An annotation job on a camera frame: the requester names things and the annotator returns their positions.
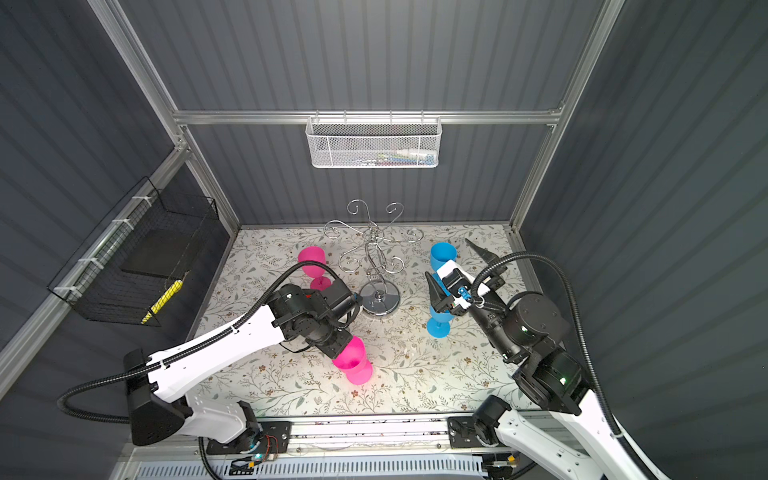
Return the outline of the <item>pink wine glass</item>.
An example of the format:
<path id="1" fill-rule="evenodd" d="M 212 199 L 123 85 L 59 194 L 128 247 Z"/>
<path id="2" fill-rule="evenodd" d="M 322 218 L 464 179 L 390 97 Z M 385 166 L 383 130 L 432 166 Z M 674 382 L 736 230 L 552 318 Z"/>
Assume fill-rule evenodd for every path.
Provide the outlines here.
<path id="1" fill-rule="evenodd" d="M 352 337 L 332 363 L 354 385 L 367 383 L 373 375 L 373 366 L 368 359 L 365 344 L 357 336 Z"/>
<path id="2" fill-rule="evenodd" d="M 298 254 L 298 261 L 314 261 L 326 265 L 326 252 L 319 246 L 309 246 L 301 250 Z M 316 265 L 302 267 L 303 272 L 311 279 L 310 288 L 323 291 L 331 286 L 332 281 L 326 277 L 326 270 Z"/>

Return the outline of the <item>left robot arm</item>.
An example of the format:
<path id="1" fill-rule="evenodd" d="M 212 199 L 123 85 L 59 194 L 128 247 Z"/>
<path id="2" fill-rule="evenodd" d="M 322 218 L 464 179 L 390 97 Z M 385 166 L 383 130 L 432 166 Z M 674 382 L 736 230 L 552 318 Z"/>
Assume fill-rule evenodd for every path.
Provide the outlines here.
<path id="1" fill-rule="evenodd" d="M 191 391 L 224 367 L 296 338 L 330 359 L 344 351 L 353 339 L 349 327 L 361 310 L 361 297 L 333 269 L 327 271 L 332 282 L 324 290 L 289 283 L 291 274 L 305 265 L 289 267 L 235 320 L 170 349 L 127 354 L 122 373 L 68 389 L 58 398 L 58 409 L 81 420 L 127 425 L 136 446 L 183 435 L 209 439 L 236 452 L 259 450 L 267 435 L 247 402 L 222 404 Z M 113 384 L 125 387 L 124 416 L 70 403 L 77 395 Z"/>

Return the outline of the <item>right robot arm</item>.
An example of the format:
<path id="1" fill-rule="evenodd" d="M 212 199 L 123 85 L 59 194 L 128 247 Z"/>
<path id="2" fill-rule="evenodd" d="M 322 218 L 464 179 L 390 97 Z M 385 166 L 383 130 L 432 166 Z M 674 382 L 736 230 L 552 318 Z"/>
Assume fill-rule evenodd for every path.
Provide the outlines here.
<path id="1" fill-rule="evenodd" d="M 519 391 L 562 424 L 578 442 L 572 448 L 530 423 L 507 401 L 490 395 L 472 415 L 474 435 L 490 447 L 522 453 L 526 474 L 539 466 L 558 479 L 663 479 L 665 473 L 642 451 L 613 414 L 584 336 L 574 289 L 552 259 L 529 251 L 500 257 L 474 245 L 486 267 L 477 275 L 456 261 L 456 249 L 439 243 L 430 251 L 430 306 L 453 317 L 470 315 L 502 360 L 514 366 Z M 571 316 L 540 292 L 503 300 L 497 290 L 508 264 L 533 260 L 559 277 Z"/>

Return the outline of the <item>chrome wine glass rack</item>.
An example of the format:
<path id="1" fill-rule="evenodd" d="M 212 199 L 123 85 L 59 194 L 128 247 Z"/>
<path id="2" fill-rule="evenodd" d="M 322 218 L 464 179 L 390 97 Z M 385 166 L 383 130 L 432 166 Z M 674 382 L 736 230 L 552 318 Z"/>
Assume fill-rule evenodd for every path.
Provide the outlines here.
<path id="1" fill-rule="evenodd" d="M 405 268 L 405 261 L 397 255 L 388 255 L 395 245 L 408 245 L 420 242 L 424 232 L 417 227 L 408 227 L 401 238 L 392 235 L 392 227 L 402 217 L 405 207 L 401 202 L 391 202 L 385 208 L 390 220 L 379 224 L 373 220 L 370 207 L 363 199 L 350 200 L 346 205 L 347 213 L 356 216 L 364 213 L 366 222 L 355 227 L 340 219 L 329 220 L 322 232 L 326 238 L 336 240 L 342 237 L 344 229 L 359 236 L 359 244 L 343 252 L 337 261 L 338 267 L 345 273 L 363 271 L 368 281 L 360 288 L 362 310 L 373 316 L 392 314 L 401 303 L 398 287 L 389 279 Z"/>

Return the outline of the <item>yellow black item in basket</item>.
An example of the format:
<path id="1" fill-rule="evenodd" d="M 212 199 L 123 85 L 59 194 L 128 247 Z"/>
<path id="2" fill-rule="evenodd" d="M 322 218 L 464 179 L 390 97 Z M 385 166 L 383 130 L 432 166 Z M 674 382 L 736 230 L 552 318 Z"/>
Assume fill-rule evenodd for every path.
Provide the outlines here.
<path id="1" fill-rule="evenodd" d="M 150 320 L 154 319 L 159 311 L 183 288 L 183 284 L 183 280 L 175 280 L 148 309 L 147 313 L 141 321 L 141 324 L 146 325 Z"/>

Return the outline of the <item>black pad in basket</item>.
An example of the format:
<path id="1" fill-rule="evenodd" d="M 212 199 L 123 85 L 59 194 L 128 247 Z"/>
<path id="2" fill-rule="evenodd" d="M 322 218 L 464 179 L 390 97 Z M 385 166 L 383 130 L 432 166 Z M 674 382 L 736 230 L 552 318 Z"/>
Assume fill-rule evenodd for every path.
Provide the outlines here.
<path id="1" fill-rule="evenodd" d="M 128 254 L 120 268 L 123 272 L 158 278 L 182 271 L 182 257 L 188 237 L 179 232 L 151 230 Z"/>

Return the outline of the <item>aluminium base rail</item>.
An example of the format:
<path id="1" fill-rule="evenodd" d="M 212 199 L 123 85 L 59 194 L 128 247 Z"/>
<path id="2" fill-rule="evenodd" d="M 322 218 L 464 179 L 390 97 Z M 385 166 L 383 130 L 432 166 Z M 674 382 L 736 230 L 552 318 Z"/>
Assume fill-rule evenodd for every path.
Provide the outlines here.
<path id="1" fill-rule="evenodd" d="M 264 459 L 171 439 L 122 455 L 114 479 L 505 479 L 528 477 L 519 447 L 488 446 L 468 414 L 267 418 Z"/>

